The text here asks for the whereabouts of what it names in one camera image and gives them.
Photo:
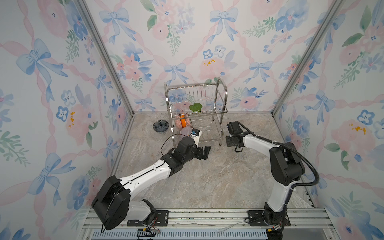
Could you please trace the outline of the orange bowl white inside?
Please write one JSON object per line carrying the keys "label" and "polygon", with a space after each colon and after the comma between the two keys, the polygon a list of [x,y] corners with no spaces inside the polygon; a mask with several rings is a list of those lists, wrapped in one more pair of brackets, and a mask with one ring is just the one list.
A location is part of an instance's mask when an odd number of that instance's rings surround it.
{"label": "orange bowl white inside", "polygon": [[186,119],[185,119],[185,115],[184,115],[184,114],[181,114],[180,117],[181,117],[180,121],[181,121],[182,128],[187,127],[188,124],[187,124],[187,121],[186,121]]}

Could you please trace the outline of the steel wire dish rack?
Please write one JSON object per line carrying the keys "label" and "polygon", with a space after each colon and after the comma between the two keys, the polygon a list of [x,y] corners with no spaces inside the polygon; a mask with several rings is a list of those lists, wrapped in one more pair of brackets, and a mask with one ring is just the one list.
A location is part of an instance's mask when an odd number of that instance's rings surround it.
{"label": "steel wire dish rack", "polygon": [[173,134],[181,136],[182,128],[202,131],[203,144],[224,140],[223,120],[228,112],[228,88],[222,78],[200,84],[171,86],[164,84],[165,101]]}

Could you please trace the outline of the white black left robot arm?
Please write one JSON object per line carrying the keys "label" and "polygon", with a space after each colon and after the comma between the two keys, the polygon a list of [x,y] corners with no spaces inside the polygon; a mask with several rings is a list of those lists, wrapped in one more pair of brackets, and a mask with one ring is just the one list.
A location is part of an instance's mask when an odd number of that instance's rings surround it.
{"label": "white black left robot arm", "polygon": [[196,140],[196,137],[183,136],[177,147],[150,167],[120,179],[107,178],[92,202],[92,209],[102,222],[101,232],[112,230],[123,221],[152,226],[157,213],[155,207],[148,200],[132,199],[151,185],[181,171],[192,159],[206,160],[211,147],[199,147]]}

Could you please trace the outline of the dark blue petal bowl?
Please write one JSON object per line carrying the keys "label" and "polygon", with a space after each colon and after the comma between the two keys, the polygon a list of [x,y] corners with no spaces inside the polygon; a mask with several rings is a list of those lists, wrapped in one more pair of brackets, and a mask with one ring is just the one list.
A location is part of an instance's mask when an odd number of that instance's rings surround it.
{"label": "dark blue petal bowl", "polygon": [[157,133],[163,133],[167,131],[168,128],[169,128],[169,123],[166,120],[158,120],[153,124],[153,129]]}

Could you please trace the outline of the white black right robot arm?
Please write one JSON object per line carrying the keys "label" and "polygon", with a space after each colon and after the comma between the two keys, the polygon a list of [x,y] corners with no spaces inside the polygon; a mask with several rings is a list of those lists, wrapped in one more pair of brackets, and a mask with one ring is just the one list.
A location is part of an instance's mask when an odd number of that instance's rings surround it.
{"label": "white black right robot arm", "polygon": [[268,226],[284,226],[287,220],[288,203],[296,184],[305,173],[302,160],[287,149],[265,137],[252,133],[240,122],[227,124],[229,135],[226,137],[228,147],[249,148],[270,158],[271,173],[275,180],[271,195],[265,203],[262,220]]}

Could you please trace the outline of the aluminium corner post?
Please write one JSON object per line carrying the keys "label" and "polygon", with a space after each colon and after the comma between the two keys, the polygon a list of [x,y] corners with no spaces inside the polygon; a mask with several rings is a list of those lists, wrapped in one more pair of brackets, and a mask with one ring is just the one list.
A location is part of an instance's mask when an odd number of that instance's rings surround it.
{"label": "aluminium corner post", "polygon": [[312,41],[309,43],[308,47],[304,51],[304,54],[299,61],[298,68],[293,72],[292,77],[289,79],[287,85],[285,86],[281,96],[278,98],[278,101],[276,105],[274,106],[273,110],[271,111],[271,114],[273,117],[278,115],[279,110],[281,109],[284,100],[289,95],[289,92],[296,84],[296,81],[304,71],[305,66],[310,61],[311,57],[315,53],[315,51],[318,48],[319,43],[322,41],[322,39],[325,37],[328,29],[331,27],[332,23],[334,22],[335,18],[337,17],[341,7],[343,6],[345,1],[342,0],[336,0],[332,1],[331,5],[329,7],[329,10],[326,12],[325,17],[323,18],[323,22],[319,25],[317,28],[314,37]]}
{"label": "aluminium corner post", "polygon": [[102,40],[102,36],[100,35],[100,33],[99,33],[98,29],[97,29],[95,21],[94,21],[91,13],[89,11],[89,8],[87,6],[86,1],[74,0],[74,3],[75,3],[76,7],[78,8],[78,10],[80,12],[80,15],[84,19],[86,27],[90,31],[90,35],[91,35],[91,37],[93,38],[93,40],[95,42],[95,46],[96,46],[99,54],[101,55],[101,59],[105,63],[106,68],[107,68],[109,74],[112,77],[113,83],[116,85],[116,87],[118,89],[118,93],[120,94],[120,96],[122,98],[122,102],[123,102],[124,106],[128,110],[129,115],[131,117],[133,117],[134,116],[134,111],[133,111],[132,106],[131,106],[131,104],[129,102],[128,96],[125,93],[124,86],[121,83],[121,81],[119,80],[117,72],[116,72],[115,68],[113,67],[112,60],[111,60],[111,58],[110,58],[110,56],[108,54],[107,48],[106,48],[106,46],[105,46],[105,44],[104,44],[104,42]]}

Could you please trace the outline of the aluminium corner post right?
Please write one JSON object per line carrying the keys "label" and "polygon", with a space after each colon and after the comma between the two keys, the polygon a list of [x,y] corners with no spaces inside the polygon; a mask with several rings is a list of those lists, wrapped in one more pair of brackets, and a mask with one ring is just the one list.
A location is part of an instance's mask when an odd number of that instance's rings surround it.
{"label": "aluminium corner post right", "polygon": [[281,96],[278,98],[278,101],[276,105],[274,106],[273,110],[271,111],[271,114],[273,117],[278,115],[279,110],[281,109],[284,100],[289,95],[289,92],[296,84],[296,81],[304,71],[305,66],[310,61],[311,57],[315,53],[315,51],[318,48],[319,43],[322,41],[322,39],[325,37],[328,29],[331,27],[332,23],[334,22],[335,18],[337,17],[341,7],[343,6],[345,1],[342,0],[336,0],[332,1],[331,5],[329,7],[329,10],[326,12],[325,17],[323,18],[323,22],[319,25],[317,28],[314,37],[312,41],[309,43],[308,47],[304,51],[304,54],[299,61],[298,68],[293,72],[292,77],[289,79],[287,85],[285,86]]}

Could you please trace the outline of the green leaf rack ornament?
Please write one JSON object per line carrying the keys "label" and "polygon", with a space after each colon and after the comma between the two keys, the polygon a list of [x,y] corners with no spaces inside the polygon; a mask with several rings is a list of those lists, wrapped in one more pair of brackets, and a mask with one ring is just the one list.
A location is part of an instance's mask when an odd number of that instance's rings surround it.
{"label": "green leaf rack ornament", "polygon": [[203,105],[200,104],[200,103],[194,103],[192,105],[189,106],[189,109],[192,111],[192,112],[201,112],[202,111],[202,108],[203,108]]}

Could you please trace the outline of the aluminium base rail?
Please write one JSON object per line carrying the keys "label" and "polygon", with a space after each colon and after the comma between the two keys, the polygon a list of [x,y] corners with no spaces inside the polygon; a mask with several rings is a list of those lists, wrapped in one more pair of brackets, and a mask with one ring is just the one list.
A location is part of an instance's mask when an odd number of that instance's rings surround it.
{"label": "aluminium base rail", "polygon": [[247,224],[245,218],[260,217],[260,209],[169,209],[161,210],[155,223],[123,221],[110,231],[90,211],[79,240],[339,240],[325,209],[290,209],[287,226],[280,234],[269,232],[262,221]]}

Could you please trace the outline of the aluminium corner post left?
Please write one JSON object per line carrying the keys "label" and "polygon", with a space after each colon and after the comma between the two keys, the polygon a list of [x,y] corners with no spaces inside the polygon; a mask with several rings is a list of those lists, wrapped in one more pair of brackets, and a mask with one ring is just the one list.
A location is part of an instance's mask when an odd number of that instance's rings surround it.
{"label": "aluminium corner post left", "polygon": [[122,98],[122,102],[123,102],[124,106],[128,110],[129,115],[131,117],[133,117],[134,116],[134,111],[133,111],[132,106],[131,106],[131,104],[129,102],[128,96],[125,93],[124,86],[121,83],[121,81],[119,80],[117,72],[116,72],[115,68],[113,67],[112,60],[111,60],[111,58],[110,58],[110,56],[108,54],[107,48],[106,48],[106,46],[105,46],[105,44],[104,44],[104,42],[102,40],[102,36],[100,35],[100,33],[99,33],[98,29],[97,29],[95,21],[94,21],[91,13],[89,11],[89,8],[87,6],[86,1],[74,0],[74,3],[75,3],[76,7],[78,8],[78,10],[80,12],[80,15],[84,19],[86,27],[90,31],[90,35],[91,35],[91,37],[93,38],[93,40],[95,42],[95,46],[96,46],[99,54],[101,55],[101,59],[105,63],[106,68],[107,68],[109,74],[112,77],[113,83],[116,85],[116,87],[118,89],[118,93],[120,94],[120,96]]}

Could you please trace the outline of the lavender bowl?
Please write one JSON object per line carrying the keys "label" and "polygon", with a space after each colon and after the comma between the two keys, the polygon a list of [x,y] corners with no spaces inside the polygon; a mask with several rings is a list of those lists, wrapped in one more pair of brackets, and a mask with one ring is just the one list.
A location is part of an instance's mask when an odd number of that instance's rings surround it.
{"label": "lavender bowl", "polygon": [[186,126],[182,128],[182,130],[180,131],[180,134],[182,135],[182,137],[189,137],[191,133],[192,133],[191,126]]}

